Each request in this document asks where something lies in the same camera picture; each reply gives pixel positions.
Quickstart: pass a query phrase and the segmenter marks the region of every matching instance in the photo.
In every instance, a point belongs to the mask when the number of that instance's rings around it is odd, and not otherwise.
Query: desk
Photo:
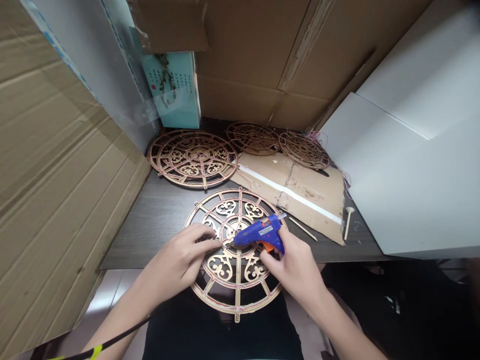
[[[218,190],[238,187],[236,183],[227,181],[207,190],[187,189],[163,177],[159,178],[157,172],[152,170],[100,268],[144,268],[165,243],[183,229],[195,202]],[[357,209],[349,198],[345,199],[345,207]],[[318,242],[315,242],[288,217],[285,221],[290,232],[311,246],[313,257],[318,263],[389,259],[382,254],[359,211],[355,211],[350,217],[350,229],[345,246],[340,246],[306,227],[318,239]]]

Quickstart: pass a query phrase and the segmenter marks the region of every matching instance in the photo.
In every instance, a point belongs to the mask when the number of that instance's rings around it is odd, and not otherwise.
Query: ornate circular cutout
[[[167,140],[156,157],[160,174],[169,181],[204,188],[220,184],[237,169],[237,152],[219,136],[186,132]]]
[[[159,154],[160,149],[162,146],[172,137],[178,135],[178,134],[185,134],[185,133],[192,133],[194,130],[173,130],[164,133],[163,135],[160,135],[157,137],[153,142],[151,143],[150,147],[148,148],[148,152],[146,154],[146,158],[150,162],[150,165],[160,172],[160,168],[157,165],[157,156]]]
[[[280,150],[278,135],[266,126],[234,122],[225,132],[233,145],[248,154],[266,156]]]
[[[262,248],[257,243],[242,248],[233,243],[238,231],[274,213],[280,214],[274,205],[240,187],[215,192],[196,202],[185,223],[185,227],[196,222],[210,226],[222,241],[220,249],[205,255],[191,287],[212,308],[234,314],[236,323],[241,314],[269,304],[282,289],[262,264]]]
[[[285,154],[307,168],[321,170],[330,166],[327,152],[309,137],[287,131],[278,136],[278,142]]]

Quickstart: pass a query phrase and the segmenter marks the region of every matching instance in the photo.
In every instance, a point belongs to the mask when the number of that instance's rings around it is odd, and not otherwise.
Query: blue hot glue gun
[[[279,229],[282,226],[280,219],[287,216],[284,212],[281,215],[272,214],[263,220],[257,221],[240,231],[234,238],[233,243],[238,247],[244,247],[253,242],[262,243],[265,249],[270,252],[277,248],[283,255],[285,254],[284,244],[279,236]]]

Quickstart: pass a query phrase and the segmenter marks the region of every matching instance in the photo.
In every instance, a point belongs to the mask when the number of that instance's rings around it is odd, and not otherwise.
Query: corrugated cardboard
[[[209,0],[199,75],[276,89],[309,0]]]
[[[261,195],[337,244],[345,245],[342,239],[341,224],[344,209],[344,182],[341,171],[329,167],[324,170],[329,176],[325,176],[297,164],[282,153],[270,156],[254,156],[243,153],[238,163],[240,167],[231,178],[233,182]],[[274,188],[245,169],[257,172],[262,177],[292,190],[304,201]],[[308,206],[307,202],[338,217],[340,223],[317,212]]]
[[[157,2],[129,1],[145,4],[142,11],[136,7],[138,16],[133,7],[137,27],[149,28],[149,37],[158,31]],[[202,115],[301,131],[320,118],[323,123],[431,1],[208,0],[202,9],[209,49],[196,53]],[[168,21],[178,15],[170,12]],[[204,30],[197,19],[184,24],[188,30],[192,26],[198,33],[179,30],[180,39],[173,31],[159,36],[161,46],[168,44],[162,51],[172,48],[171,40],[199,44],[197,36]]]
[[[268,123],[280,129],[303,131],[322,116],[330,101],[295,93],[285,93]]]
[[[151,168],[38,29],[26,26],[32,21],[19,2],[2,9],[9,14],[0,31],[3,360],[81,318]]]
[[[336,0],[289,91],[334,100],[366,54],[389,51],[430,2]]]
[[[197,0],[127,0],[144,54],[205,51],[206,4]]]
[[[282,92],[276,89],[199,75],[201,115],[265,125]]]

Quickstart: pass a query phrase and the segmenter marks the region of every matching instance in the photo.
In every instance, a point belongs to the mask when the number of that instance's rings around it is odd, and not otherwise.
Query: white strip
[[[278,190],[278,191],[281,191],[281,192],[286,193],[287,195],[289,195],[290,197],[294,198],[295,200],[298,200],[298,201],[301,202],[302,204],[307,205],[309,208],[312,208],[312,209],[315,210],[316,212],[318,212],[318,213],[326,216],[327,218],[329,218],[330,220],[336,222],[337,224],[342,225],[342,219],[341,219],[341,218],[339,218],[338,216],[333,215],[332,213],[328,212],[327,210],[321,208],[320,206],[315,205],[313,202],[308,201],[307,199],[301,197],[301,196],[298,195],[297,193],[293,192],[291,189],[277,184],[276,182],[274,182],[274,181],[266,178],[266,177],[263,176],[263,175],[260,175],[258,172],[255,172],[255,171],[250,170],[248,167],[245,167],[245,166],[243,166],[242,164],[239,164],[239,166],[240,166],[241,171],[249,174],[250,176],[253,176],[254,178],[260,180],[261,182],[263,182],[263,183],[271,186],[272,188],[274,188],[274,189],[276,189],[276,190]]]

